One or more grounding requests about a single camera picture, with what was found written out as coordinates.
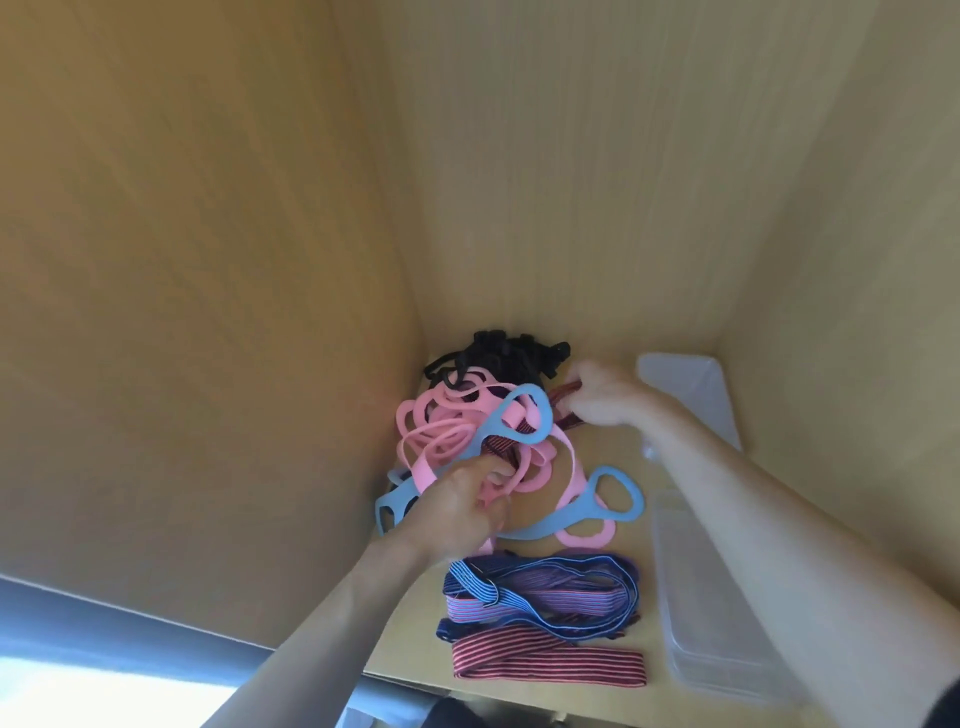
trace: blue fabric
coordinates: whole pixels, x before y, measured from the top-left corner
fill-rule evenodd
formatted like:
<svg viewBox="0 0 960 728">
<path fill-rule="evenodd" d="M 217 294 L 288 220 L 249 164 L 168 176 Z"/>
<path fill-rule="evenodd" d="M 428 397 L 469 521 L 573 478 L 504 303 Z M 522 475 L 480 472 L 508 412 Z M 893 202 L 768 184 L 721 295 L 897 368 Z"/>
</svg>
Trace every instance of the blue fabric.
<svg viewBox="0 0 960 728">
<path fill-rule="evenodd" d="M 587 615 L 553 615 L 539 609 L 524 595 L 518 579 L 525 571 L 555 570 L 560 576 L 577 576 L 595 580 L 598 587 L 613 586 L 623 590 L 626 596 L 623 606 L 613 612 L 597 617 Z M 634 618 L 640 595 L 637 581 L 639 573 L 628 559 L 613 553 L 561 553 L 544 558 L 514 556 L 495 553 L 489 556 L 472 556 L 450 565 L 444 579 L 444 594 L 447 596 L 470 595 L 485 604 L 507 604 L 518 612 L 484 622 L 456 623 L 441 619 L 437 637 L 455 642 L 474 634 L 480 629 L 493 629 L 508 624 L 527 623 L 549 632 L 561 640 L 577 643 L 611 637 L 621 632 Z M 513 585 L 509 588 L 505 582 Z"/>
</svg>

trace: red striped strap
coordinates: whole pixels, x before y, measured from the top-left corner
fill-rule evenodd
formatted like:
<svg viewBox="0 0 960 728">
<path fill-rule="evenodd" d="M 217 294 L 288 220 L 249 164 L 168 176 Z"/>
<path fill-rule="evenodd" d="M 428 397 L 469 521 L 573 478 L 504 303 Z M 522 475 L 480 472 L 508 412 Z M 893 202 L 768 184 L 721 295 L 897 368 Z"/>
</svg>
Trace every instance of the red striped strap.
<svg viewBox="0 0 960 728">
<path fill-rule="evenodd" d="M 457 640 L 453 644 L 453 676 L 615 688 L 647 684 L 639 652 L 570 644 L 526 624 L 485 629 Z"/>
</svg>

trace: light blue silicone strap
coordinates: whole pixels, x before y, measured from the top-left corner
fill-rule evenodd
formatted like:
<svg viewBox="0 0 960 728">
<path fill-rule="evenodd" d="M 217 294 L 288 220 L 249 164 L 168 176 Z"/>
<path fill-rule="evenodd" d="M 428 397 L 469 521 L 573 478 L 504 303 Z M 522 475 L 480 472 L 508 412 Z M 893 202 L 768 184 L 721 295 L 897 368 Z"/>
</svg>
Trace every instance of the light blue silicone strap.
<svg viewBox="0 0 960 728">
<path fill-rule="evenodd" d="M 540 413 L 540 426 L 533 432 L 517 432 L 515 429 L 510 429 L 503 424 L 503 414 L 507 411 L 507 407 L 523 395 L 527 395 L 534 401 L 534 405 Z M 490 413 L 490 416 L 484 420 L 483 424 L 477 427 L 477 431 L 473 433 L 469 445 L 457 455 L 454 462 L 479 455 L 483 447 L 483 441 L 493 435 L 505 437 L 508 440 L 513 440 L 523 445 L 536 445 L 546 440 L 551 429 L 553 429 L 553 409 L 550 407 L 550 399 L 546 396 L 546 392 L 536 384 L 520 384 L 503 398 L 503 401 Z M 437 475 L 443 474 L 450 468 L 450 465 L 445 465 L 438 469 Z M 417 490 L 417 485 L 414 483 L 412 475 L 401 481 L 399 479 L 399 472 L 393 470 L 387 473 L 387 478 L 396 485 L 396 488 L 390 493 L 380 496 L 373 504 L 373 518 L 376 520 L 376 530 L 381 536 L 384 530 L 383 521 L 380 517 L 380 509 L 389 508 L 390 511 L 393 512 L 394 526 L 396 526 L 403 521 L 404 511 L 406 511 L 410 501 L 420 496 L 420 491 Z"/>
<path fill-rule="evenodd" d="M 597 481 L 603 475 L 612 475 L 627 490 L 627 493 L 630 494 L 630 498 L 633 501 L 630 510 L 614 511 L 610 508 L 604 508 L 596 502 Z M 643 493 L 640 492 L 640 489 L 637 488 L 633 480 L 618 468 L 602 465 L 590 474 L 587 480 L 587 487 L 576 500 L 568 503 L 560 510 L 554 511 L 540 521 L 528 525 L 526 528 L 519 528 L 515 531 L 498 534 L 498 538 L 509 539 L 511 541 L 535 541 L 536 539 L 551 536 L 557 531 L 569 528 L 574 523 L 579 523 L 586 519 L 633 521 L 643 513 L 644 507 Z"/>
</svg>

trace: right hand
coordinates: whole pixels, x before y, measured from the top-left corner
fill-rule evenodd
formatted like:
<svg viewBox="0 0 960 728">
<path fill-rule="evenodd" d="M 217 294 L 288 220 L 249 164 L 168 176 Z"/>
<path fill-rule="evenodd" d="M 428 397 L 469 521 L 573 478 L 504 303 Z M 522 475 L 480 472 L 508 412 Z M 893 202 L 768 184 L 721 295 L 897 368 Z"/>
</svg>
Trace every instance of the right hand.
<svg viewBox="0 0 960 728">
<path fill-rule="evenodd" d="M 564 397 L 559 407 L 591 425 L 635 425 L 637 410 L 655 391 L 619 367 L 590 360 L 570 367 L 566 381 L 577 379 L 583 386 Z"/>
</svg>

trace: tangled straps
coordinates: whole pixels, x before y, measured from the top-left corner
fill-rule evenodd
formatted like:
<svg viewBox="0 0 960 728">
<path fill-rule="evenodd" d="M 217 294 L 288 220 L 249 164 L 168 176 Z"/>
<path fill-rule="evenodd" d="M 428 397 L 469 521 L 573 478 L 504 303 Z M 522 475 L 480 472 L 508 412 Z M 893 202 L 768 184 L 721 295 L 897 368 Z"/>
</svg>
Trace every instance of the tangled straps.
<svg viewBox="0 0 960 728">
<path fill-rule="evenodd" d="M 445 382 L 450 389 L 459 389 L 470 367 L 483 367 L 497 381 L 542 386 L 540 374 L 552 379 L 569 357 L 570 345 L 565 341 L 548 347 L 528 333 L 508 338 L 500 329 L 477 331 L 466 349 L 444 354 L 428 364 L 423 375 L 431 387 Z"/>
</svg>

